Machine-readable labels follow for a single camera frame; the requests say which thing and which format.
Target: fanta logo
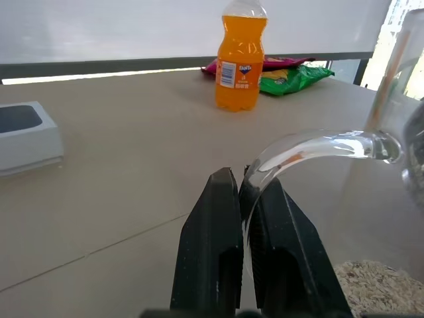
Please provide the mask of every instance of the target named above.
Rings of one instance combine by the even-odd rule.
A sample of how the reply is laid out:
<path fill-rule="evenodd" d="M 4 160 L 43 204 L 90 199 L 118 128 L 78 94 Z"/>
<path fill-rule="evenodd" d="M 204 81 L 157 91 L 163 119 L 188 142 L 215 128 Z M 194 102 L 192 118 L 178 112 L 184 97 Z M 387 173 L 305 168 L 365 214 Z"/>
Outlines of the fanta logo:
<path fill-rule="evenodd" d="M 250 65 L 240 65 L 238 67 L 238 70 L 243 73 L 243 75 L 246 75 L 249 73 L 249 71 L 252 69 Z"/>

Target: beige table surface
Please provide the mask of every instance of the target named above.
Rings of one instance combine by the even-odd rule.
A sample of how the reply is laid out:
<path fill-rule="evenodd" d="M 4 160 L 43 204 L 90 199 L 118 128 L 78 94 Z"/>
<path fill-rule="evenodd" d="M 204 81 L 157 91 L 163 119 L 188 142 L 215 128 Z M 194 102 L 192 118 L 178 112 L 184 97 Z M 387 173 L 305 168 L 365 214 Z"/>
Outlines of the beige table surface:
<path fill-rule="evenodd" d="M 231 166 L 240 183 L 245 164 L 301 129 L 361 129 L 374 94 L 325 79 L 228 113 L 195 71 L 0 86 L 0 103 L 39 101 L 65 147 L 61 164 L 0 179 L 0 315 L 167 307 L 180 230 L 208 176 Z M 350 163 L 320 158 L 282 177 L 324 236 Z M 244 278 L 242 305 L 254 307 Z"/>

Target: orange soda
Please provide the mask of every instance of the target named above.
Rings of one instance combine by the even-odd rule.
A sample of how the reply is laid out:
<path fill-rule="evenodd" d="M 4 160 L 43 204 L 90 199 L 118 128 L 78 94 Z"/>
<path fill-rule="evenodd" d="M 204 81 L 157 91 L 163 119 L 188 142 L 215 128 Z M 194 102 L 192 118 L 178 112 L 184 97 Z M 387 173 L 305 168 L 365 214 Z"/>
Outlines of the orange soda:
<path fill-rule="evenodd" d="M 260 5 L 257 0 L 235 0 L 238 4 L 243 1 Z M 268 22 L 265 11 L 260 9 L 263 14 L 259 17 L 224 12 L 225 37 L 218 51 L 215 92 L 220 108 L 241 111 L 251 110 L 256 105 L 264 63 L 261 36 Z"/>

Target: white box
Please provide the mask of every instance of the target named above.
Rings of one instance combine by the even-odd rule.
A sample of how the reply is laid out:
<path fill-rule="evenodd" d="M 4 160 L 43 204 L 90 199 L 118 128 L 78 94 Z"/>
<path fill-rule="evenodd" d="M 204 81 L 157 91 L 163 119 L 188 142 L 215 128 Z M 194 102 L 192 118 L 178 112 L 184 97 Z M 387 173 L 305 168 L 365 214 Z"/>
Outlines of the white box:
<path fill-rule="evenodd" d="M 59 162 L 58 126 L 36 101 L 0 105 L 0 176 Z"/>

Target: fanta bottle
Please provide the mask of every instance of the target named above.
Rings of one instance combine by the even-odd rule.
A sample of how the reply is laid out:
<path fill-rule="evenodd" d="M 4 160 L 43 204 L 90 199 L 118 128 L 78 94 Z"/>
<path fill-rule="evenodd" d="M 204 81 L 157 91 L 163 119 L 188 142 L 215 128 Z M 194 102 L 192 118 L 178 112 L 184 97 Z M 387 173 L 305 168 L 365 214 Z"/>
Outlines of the fanta bottle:
<path fill-rule="evenodd" d="M 224 10 L 224 41 L 218 51 L 215 100 L 230 111 L 252 109 L 264 63 L 261 36 L 268 19 L 259 0 L 233 0 Z"/>

